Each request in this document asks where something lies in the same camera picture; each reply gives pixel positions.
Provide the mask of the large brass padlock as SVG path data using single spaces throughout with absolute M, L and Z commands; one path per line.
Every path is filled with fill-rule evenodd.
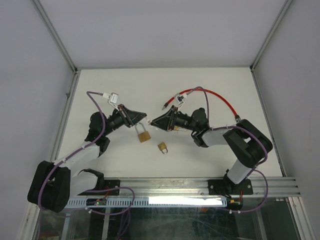
M 137 137 L 141 143 L 144 143 L 151 139 L 149 132 L 146 130 L 145 126 L 142 123 L 139 122 L 134 127 L 137 133 Z

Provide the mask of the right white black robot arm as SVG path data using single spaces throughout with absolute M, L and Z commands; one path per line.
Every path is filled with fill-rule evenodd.
M 213 186 L 220 195 L 225 196 L 240 190 L 242 182 L 267 160 L 268 153 L 273 149 L 269 138 L 247 119 L 240 119 L 231 126 L 211 127 L 202 107 L 189 116 L 172 106 L 168 112 L 153 119 L 150 125 L 166 132 L 173 131 L 175 127 L 189 130 L 194 143 L 201 148 L 229 146 L 236 161 L 226 171 L 222 183 Z

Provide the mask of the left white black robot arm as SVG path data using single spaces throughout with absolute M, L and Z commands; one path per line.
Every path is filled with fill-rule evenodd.
M 86 168 L 86 164 L 105 153 L 110 144 L 109 134 L 122 126 L 134 127 L 146 117 L 145 112 L 130 110 L 123 104 L 118 105 L 109 117 L 101 110 L 93 113 L 88 134 L 77 149 L 61 159 L 38 164 L 27 194 L 28 202 L 59 213 L 72 197 L 86 191 L 96 195 L 102 193 L 104 174 Z

